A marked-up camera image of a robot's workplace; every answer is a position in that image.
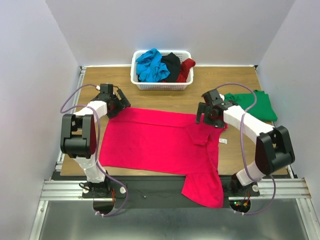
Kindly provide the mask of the pink red t shirt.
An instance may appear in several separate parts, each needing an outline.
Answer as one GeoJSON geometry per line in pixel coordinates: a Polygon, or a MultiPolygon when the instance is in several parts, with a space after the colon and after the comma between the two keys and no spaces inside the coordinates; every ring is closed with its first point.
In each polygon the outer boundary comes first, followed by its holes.
{"type": "Polygon", "coordinates": [[[221,208],[221,133],[221,128],[196,123],[194,114],[129,107],[108,121],[99,161],[104,167],[184,175],[185,197],[221,208]]]}

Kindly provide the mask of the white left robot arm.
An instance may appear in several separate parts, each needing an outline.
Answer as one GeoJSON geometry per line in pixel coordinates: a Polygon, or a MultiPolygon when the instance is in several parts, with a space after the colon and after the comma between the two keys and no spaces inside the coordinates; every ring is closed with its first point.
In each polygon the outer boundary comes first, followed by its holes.
{"type": "Polygon", "coordinates": [[[64,106],[62,116],[60,150],[74,159],[82,168],[86,182],[81,182],[83,198],[115,197],[111,186],[113,179],[101,166],[98,155],[102,117],[112,119],[131,106],[122,90],[110,83],[93,86],[98,94],[88,104],[79,105],[79,111],[70,113],[64,106]]]}

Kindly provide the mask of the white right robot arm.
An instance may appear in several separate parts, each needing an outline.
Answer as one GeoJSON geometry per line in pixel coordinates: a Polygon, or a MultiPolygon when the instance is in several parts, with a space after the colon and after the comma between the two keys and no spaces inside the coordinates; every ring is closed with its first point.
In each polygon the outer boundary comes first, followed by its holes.
{"type": "Polygon", "coordinates": [[[242,195],[248,186],[295,162],[295,154],[289,131],[284,126],[274,127],[249,114],[233,100],[225,100],[217,89],[202,95],[198,104],[196,123],[224,128],[231,125],[255,144],[255,157],[251,164],[233,174],[231,192],[242,195]]]}

